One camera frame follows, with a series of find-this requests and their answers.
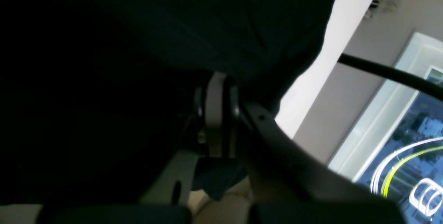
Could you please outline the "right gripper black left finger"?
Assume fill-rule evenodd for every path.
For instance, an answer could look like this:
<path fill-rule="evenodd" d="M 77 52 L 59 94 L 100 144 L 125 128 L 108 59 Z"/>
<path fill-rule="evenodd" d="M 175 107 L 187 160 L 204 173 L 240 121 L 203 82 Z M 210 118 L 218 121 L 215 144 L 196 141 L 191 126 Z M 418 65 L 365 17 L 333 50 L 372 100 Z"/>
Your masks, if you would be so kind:
<path fill-rule="evenodd" d="M 139 201 L 140 224 L 191 224 L 187 203 L 199 158 L 227 157 L 227 75 L 215 72 L 198 87 L 193 107 L 179 149 Z"/>

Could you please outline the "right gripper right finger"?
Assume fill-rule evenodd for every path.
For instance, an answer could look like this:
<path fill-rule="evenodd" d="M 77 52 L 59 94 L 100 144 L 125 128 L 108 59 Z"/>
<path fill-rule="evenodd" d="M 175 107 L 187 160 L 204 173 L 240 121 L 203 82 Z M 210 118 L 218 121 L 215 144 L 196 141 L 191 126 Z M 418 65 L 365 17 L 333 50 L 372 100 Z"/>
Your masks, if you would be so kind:
<path fill-rule="evenodd" d="M 296 145 L 270 112 L 229 90 L 237 123 L 236 156 L 250 177 L 255 202 L 249 224 L 404 224 L 389 200 L 329 170 Z"/>

